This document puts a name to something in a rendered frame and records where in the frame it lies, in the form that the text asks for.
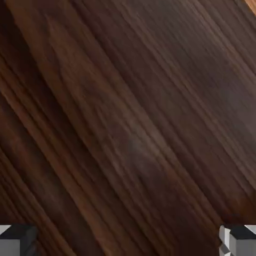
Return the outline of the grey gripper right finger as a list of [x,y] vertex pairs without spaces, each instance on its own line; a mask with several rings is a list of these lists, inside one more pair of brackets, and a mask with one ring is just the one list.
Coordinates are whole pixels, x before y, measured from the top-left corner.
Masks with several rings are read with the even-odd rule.
[[219,256],[256,256],[256,224],[221,225],[219,239]]

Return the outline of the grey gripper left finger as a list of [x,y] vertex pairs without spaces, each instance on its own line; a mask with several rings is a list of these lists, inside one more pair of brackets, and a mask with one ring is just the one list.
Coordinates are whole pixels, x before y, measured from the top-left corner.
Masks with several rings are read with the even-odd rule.
[[38,229],[30,224],[0,224],[0,256],[38,256]]

